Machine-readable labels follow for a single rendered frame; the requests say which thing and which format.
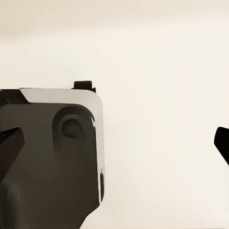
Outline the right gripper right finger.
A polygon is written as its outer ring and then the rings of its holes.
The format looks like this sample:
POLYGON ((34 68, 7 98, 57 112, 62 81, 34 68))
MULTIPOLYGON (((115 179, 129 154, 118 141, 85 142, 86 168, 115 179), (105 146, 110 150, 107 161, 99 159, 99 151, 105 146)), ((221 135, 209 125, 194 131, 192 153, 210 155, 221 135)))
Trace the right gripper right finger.
POLYGON ((214 145, 221 153, 227 164, 229 165, 229 129, 218 127, 216 130, 214 145))

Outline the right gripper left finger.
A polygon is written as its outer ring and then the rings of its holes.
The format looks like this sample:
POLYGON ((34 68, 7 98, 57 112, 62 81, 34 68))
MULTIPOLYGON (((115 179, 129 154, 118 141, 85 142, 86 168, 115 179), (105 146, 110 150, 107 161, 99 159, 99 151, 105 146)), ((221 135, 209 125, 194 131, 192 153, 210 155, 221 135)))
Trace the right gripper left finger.
POLYGON ((20 127, 0 132, 0 184, 25 145, 20 127))

